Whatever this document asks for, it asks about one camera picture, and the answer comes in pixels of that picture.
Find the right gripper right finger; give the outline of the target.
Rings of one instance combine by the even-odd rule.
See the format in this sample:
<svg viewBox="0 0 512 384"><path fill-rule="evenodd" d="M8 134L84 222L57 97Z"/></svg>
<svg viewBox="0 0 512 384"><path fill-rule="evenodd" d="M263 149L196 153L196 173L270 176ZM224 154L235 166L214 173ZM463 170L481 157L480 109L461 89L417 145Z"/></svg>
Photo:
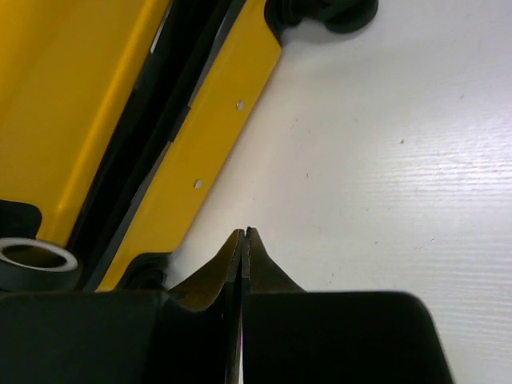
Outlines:
<svg viewBox="0 0 512 384"><path fill-rule="evenodd" d="M254 228L242 248L247 383L451 383L434 320L401 291L308 292Z"/></svg>

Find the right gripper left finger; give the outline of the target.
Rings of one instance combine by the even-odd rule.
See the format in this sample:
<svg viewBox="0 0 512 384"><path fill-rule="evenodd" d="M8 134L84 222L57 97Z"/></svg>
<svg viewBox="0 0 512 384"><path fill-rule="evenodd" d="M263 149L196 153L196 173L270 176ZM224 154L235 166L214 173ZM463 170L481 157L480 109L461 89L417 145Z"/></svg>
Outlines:
<svg viewBox="0 0 512 384"><path fill-rule="evenodd" d="M243 238L172 289L104 293L76 289L69 253L2 240L2 382L236 383Z"/></svg>

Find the yellow hard-shell suitcase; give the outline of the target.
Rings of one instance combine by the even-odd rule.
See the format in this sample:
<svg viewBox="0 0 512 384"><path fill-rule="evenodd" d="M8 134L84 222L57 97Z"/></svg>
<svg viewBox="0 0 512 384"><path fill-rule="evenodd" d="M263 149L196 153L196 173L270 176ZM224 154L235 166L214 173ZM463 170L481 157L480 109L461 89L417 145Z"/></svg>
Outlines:
<svg viewBox="0 0 512 384"><path fill-rule="evenodd" d="M162 287L305 20L376 1L4 1L1 290Z"/></svg>

